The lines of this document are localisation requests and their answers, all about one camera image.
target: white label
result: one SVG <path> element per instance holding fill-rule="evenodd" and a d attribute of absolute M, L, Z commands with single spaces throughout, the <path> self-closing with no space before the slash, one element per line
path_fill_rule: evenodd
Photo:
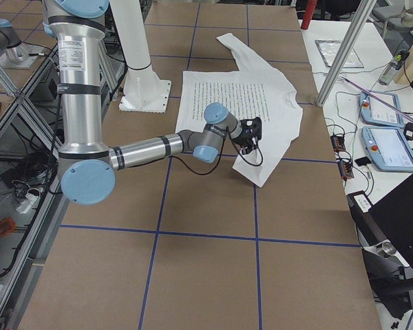
<path fill-rule="evenodd" d="M 366 196 L 364 195 L 356 195 L 353 198 L 355 198 L 355 201 L 357 201 L 358 206 L 364 213 L 369 211 L 369 208 L 372 206 L 370 205 L 369 201 L 367 200 Z"/>
<path fill-rule="evenodd" d="M 84 42 L 59 41 L 60 70 L 85 71 Z"/>

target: white pole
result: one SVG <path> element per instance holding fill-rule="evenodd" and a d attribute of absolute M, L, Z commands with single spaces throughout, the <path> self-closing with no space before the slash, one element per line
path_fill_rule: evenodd
<path fill-rule="evenodd" d="M 120 110 L 165 112 L 171 81 L 153 72 L 139 0 L 110 0 L 129 71 Z"/>
<path fill-rule="evenodd" d="M 349 25 L 349 29 L 344 36 L 343 44 L 339 48 L 337 55 L 333 61 L 332 67 L 328 72 L 323 86 L 318 94 L 316 105 L 322 107 L 325 101 L 328 99 L 330 91 L 332 91 L 333 85 L 338 79 L 339 73 L 343 69 L 344 63 L 346 63 L 347 57 L 352 51 L 355 41 L 357 41 L 358 35 L 363 29 L 364 23 L 367 21 L 373 6 L 377 0 L 362 0 L 359 4 L 358 10 L 355 13 L 352 23 Z"/>

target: white table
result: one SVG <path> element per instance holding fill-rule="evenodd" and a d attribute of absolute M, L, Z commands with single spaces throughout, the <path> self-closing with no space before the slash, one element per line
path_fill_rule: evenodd
<path fill-rule="evenodd" d="M 304 43 L 306 45 L 306 51 L 308 52 L 310 64 L 312 65 L 314 73 L 313 76 L 315 84 L 318 90 L 321 89 L 324 79 L 326 78 L 326 76 L 324 74 L 321 74 L 321 72 L 328 72 L 329 70 L 325 66 L 321 58 L 319 50 L 317 49 L 317 46 L 315 44 L 315 40 L 343 40 L 348 26 L 349 22 L 312 21 L 309 29 L 302 31 Z M 383 39 L 372 23 L 366 23 L 364 25 L 363 30 L 354 46 L 354 50 L 363 62 L 364 68 L 343 69 L 343 72 L 348 72 L 347 74 L 345 74 L 347 78 L 365 89 L 370 89 L 373 86 L 373 89 L 375 91 L 391 91 L 404 87 L 404 85 L 397 85 L 393 82 L 388 86 L 382 86 L 379 83 L 375 84 L 385 66 L 372 72 L 364 72 L 386 65 L 392 59 L 392 54 L 388 50 Z M 335 124 L 342 126 L 346 130 L 346 132 L 354 131 L 354 126 L 352 124 L 346 122 L 337 115 L 337 108 L 335 106 L 335 94 L 338 91 L 352 94 L 360 93 L 360 91 L 353 87 L 351 84 L 343 80 L 337 81 L 329 95 L 328 100 L 324 105 L 324 115 L 326 118 L 333 120 Z M 398 95 L 402 111 L 413 113 L 413 89 L 408 87 L 399 91 L 393 91 L 393 93 Z M 341 116 L 349 119 L 352 122 L 356 122 L 359 115 L 359 97 L 346 95 L 343 93 L 338 94 L 338 108 L 339 114 L 341 114 Z M 328 124 L 332 124 L 331 120 L 326 120 L 326 122 Z M 357 133 L 347 134 L 345 141 L 348 152 L 352 153 L 353 150 L 352 157 L 354 160 L 367 155 L 362 145 L 360 130 L 360 128 L 366 125 L 362 123 L 361 119 L 358 121 L 357 125 Z M 329 132 L 332 132 L 333 127 L 330 126 L 328 127 L 328 129 Z M 335 129 L 335 133 L 340 132 L 341 129 Z M 374 167 L 374 165 L 369 165 L 368 168 L 370 169 L 374 177 L 374 188 L 369 196 L 372 203 L 376 203 L 410 175 L 409 173 L 381 172 L 378 171 L 376 167 Z M 366 189 L 367 181 L 365 177 L 361 175 L 361 173 L 358 173 L 356 170 L 354 170 L 354 176 L 354 179 L 349 179 L 346 182 L 346 194 Z M 393 317 L 388 313 L 387 309 L 385 309 L 383 305 L 377 304 L 377 309 L 380 315 L 381 325 L 383 326 L 383 329 L 389 329 L 395 319 L 393 319 Z M 405 328 L 410 313 L 411 311 L 405 314 L 403 321 L 401 321 L 399 325 L 400 329 Z M 413 330 L 413 321 L 410 325 L 410 330 Z"/>

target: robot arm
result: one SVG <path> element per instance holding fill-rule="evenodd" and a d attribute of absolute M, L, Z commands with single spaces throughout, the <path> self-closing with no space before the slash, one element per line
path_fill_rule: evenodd
<path fill-rule="evenodd" d="M 108 4 L 108 0 L 43 0 L 45 17 L 59 47 L 59 94 L 65 128 L 65 142 L 59 149 L 59 177 L 66 197 L 78 204 L 98 203 L 114 188 L 114 170 L 184 151 L 193 151 L 194 157 L 212 163 L 227 135 L 242 147 L 243 154 L 257 147 L 261 120 L 240 122 L 218 103 L 205 109 L 203 132 L 181 131 L 124 146 L 106 146 L 101 130 L 98 44 L 105 35 Z M 138 17 L 132 19 L 142 22 L 140 10 L 137 12 Z"/>
<path fill-rule="evenodd" d="M 12 24 L 6 19 L 0 19 L 0 54 L 5 52 L 9 61 L 20 63 L 29 57 L 28 51 L 21 43 Z"/>

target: red cylinder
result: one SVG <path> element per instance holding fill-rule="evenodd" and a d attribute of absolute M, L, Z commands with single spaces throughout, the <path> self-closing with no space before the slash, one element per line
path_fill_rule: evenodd
<path fill-rule="evenodd" d="M 301 29 L 307 30 L 309 28 L 309 23 L 314 16 L 315 7 L 317 6 L 317 0 L 309 0 L 306 6 L 306 12 L 304 13 L 303 22 L 301 22 Z"/>

